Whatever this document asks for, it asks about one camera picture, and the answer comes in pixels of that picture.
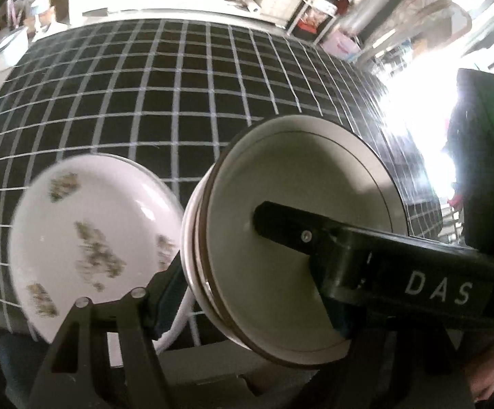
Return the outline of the person's right hand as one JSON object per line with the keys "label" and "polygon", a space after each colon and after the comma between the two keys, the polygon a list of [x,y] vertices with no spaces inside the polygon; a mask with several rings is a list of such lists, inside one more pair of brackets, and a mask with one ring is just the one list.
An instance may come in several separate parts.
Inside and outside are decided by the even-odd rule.
{"label": "person's right hand", "polygon": [[465,377],[475,403],[494,397],[494,344],[465,367]]}

